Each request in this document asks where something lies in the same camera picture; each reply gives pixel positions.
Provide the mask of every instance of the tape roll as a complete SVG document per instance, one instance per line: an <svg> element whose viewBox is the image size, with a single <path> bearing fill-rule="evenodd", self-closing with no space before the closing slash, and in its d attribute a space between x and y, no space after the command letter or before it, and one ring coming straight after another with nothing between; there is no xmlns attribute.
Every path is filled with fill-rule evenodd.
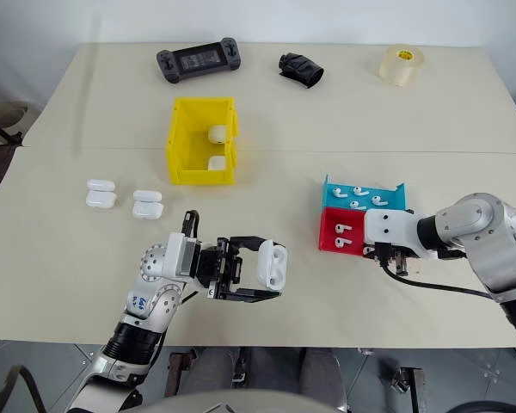
<svg viewBox="0 0 516 413"><path fill-rule="evenodd" d="M424 54L418 47L393 45L388 48L378 74L388 83L405 86L415 80L423 64Z"/></svg>

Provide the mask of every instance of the white table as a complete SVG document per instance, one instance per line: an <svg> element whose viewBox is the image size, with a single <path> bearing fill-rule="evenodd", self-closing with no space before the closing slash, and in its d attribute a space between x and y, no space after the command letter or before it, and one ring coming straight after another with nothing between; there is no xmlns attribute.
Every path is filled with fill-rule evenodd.
<svg viewBox="0 0 516 413"><path fill-rule="evenodd" d="M242 64L170 84L155 55L189 45L80 48L25 146L163 148L175 96L234 96L239 151L516 153L516 107L481 48L422 47L413 86L377 75L386 46L241 44ZM299 52L325 69L311 89L279 75Z"/></svg>
<svg viewBox="0 0 516 413"><path fill-rule="evenodd" d="M285 244L286 290L258 304L197 296L176 314L168 344L516 346L494 302L407 287L372 261L316 247L326 173L363 186L406 182L409 206L425 213L475 191L516 206L515 154L242 151L239 160L234 186L205 188L171 185L162 150L18 149L0 186L0 338L105 342L143 251L197 208L204 240L259 235ZM117 182L114 209L84 204L90 177ZM163 192L160 220L132 218L135 188ZM409 268L414 279L481 288L465 260L411 260ZM255 256L244 255L252 287L254 271Z"/></svg>

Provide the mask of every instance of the metal floor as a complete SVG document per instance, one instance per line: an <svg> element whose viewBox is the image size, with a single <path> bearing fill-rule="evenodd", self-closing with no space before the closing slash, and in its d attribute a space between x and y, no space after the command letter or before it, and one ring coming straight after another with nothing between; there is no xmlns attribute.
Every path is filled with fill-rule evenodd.
<svg viewBox="0 0 516 413"><path fill-rule="evenodd" d="M32 372L51 413L64 411L83 369L98 345L0 341L0 387L9 368L24 364ZM164 348L149 377L139 387L148 404L163 396L169 352ZM410 412L408 394L394 392L383 380L398 367L420 367L427 380L427 412L442 413L469 401L495 400L516 404L516 353L511 348L487 349L377 349L362 355L355 348L335 353L354 413ZM5 412L35 411L24 383L18 381Z"/></svg>

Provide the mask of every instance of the yellow plastic box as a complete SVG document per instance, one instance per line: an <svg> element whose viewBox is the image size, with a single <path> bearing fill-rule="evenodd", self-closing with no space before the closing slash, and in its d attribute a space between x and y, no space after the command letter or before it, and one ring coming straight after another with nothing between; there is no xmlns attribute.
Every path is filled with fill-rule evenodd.
<svg viewBox="0 0 516 413"><path fill-rule="evenodd" d="M208 140L211 126L225 125L224 144ZM166 160L172 183L215 185L233 183L237 164L237 111L233 97L178 97L172 112ZM212 156L225 157L225 170L208 170Z"/></svg>

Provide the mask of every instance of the white earbud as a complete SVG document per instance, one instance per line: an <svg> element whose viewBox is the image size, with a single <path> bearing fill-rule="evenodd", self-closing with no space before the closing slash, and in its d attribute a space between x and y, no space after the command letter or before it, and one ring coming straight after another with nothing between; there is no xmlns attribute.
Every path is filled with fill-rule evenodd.
<svg viewBox="0 0 516 413"><path fill-rule="evenodd" d="M347 198L347 194L341 194L340 188L333 189L333 196L335 196L336 198Z"/></svg>
<svg viewBox="0 0 516 413"><path fill-rule="evenodd" d="M337 234L342 234L344 231L351 231L351 230L352 230L352 227L348 226L348 225L343 225L343 224L335 225L335 232Z"/></svg>
<svg viewBox="0 0 516 413"><path fill-rule="evenodd" d="M367 209L366 206L359 206L359 203L356 200L353 200L352 202L350 202L350 208L352 208L352 209Z"/></svg>
<svg viewBox="0 0 516 413"><path fill-rule="evenodd" d="M353 187L353 194L356 196L368 195L369 191L361 192L361 187Z"/></svg>
<svg viewBox="0 0 516 413"><path fill-rule="evenodd" d="M384 205L388 205L387 200L380 200L380 197L378 195L375 195L371 198L371 202L373 205L376 205L378 207L383 207Z"/></svg>
<svg viewBox="0 0 516 413"><path fill-rule="evenodd" d="M336 248L342 248L345 244L351 244L352 243L352 240L350 239L345 239L345 238L340 238L340 237L337 237L335 238L335 247Z"/></svg>

